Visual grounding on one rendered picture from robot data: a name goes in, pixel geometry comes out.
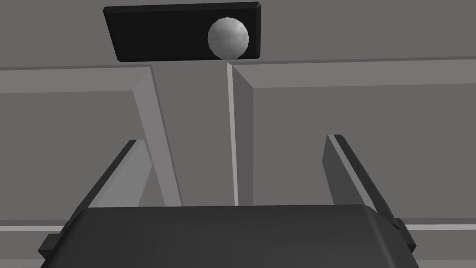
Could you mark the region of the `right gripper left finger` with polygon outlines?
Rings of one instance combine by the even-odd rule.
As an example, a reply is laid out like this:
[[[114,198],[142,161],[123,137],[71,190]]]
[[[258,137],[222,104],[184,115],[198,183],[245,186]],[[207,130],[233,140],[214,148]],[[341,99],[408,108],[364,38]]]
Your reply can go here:
[[[65,227],[86,208],[137,207],[152,169],[144,140],[130,140],[75,209]]]

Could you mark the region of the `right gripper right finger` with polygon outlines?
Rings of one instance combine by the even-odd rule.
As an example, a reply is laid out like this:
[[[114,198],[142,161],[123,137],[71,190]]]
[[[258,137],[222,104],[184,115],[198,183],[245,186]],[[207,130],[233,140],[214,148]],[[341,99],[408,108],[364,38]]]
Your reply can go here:
[[[322,165],[335,205],[366,205],[390,224],[397,224],[385,199],[341,134],[326,136]]]

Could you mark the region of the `grey ball knob black plate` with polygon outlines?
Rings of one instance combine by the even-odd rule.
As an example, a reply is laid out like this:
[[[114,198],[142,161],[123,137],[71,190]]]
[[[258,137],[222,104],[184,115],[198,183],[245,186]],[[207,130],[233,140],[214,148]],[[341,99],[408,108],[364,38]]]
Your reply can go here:
[[[103,8],[120,62],[257,59],[261,4],[194,3]]]

